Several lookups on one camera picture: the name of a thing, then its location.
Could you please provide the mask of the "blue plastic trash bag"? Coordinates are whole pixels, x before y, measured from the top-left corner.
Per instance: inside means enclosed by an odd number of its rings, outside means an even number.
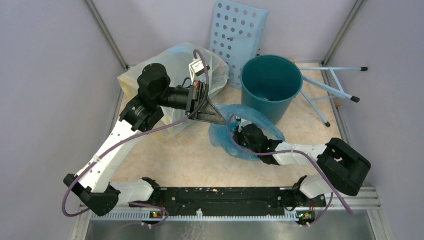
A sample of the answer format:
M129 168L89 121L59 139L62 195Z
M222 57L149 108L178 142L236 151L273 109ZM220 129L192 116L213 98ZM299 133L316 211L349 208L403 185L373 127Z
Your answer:
M284 134L259 111L241 104L216 104L227 120L226 125L211 124L208 130L210 143L222 148L228 155L247 161L262 161L278 165L271 155L286 141Z

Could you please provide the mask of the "teal plastic trash bin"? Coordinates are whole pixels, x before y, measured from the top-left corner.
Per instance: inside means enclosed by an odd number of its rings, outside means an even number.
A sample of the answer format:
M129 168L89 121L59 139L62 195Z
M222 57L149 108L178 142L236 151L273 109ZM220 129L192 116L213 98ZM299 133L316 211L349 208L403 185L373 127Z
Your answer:
M277 55L250 59L241 71L241 104L262 113L277 125L303 88L300 69Z

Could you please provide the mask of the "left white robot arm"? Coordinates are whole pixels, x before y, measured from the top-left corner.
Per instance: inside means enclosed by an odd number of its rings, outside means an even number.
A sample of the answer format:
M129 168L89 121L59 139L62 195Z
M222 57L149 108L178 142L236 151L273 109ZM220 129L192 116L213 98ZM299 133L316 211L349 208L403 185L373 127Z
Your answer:
M227 123L210 100L209 80L199 81L201 76L209 78L210 67L193 63L189 70L190 86L172 87L164 65L146 66L137 80L137 95L127 103L99 151L83 169L64 178L67 192L75 194L88 211L102 217L118 205L144 202L154 207L160 202L161 194L151 180L112 183L111 178L138 142L160 131L157 124L164 117L164 108L182 110L182 122Z

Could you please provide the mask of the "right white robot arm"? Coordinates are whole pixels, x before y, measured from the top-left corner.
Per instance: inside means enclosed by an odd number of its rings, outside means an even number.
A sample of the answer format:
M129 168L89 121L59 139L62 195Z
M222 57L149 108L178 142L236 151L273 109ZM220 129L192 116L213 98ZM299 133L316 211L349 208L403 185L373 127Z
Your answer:
M353 211L343 195L356 197L367 178L371 163L340 138L326 144L290 144L268 138L255 124L230 127L232 141L241 151L275 166L313 167L316 175L304 176L293 186L293 200L307 206L314 198L335 194L349 214Z

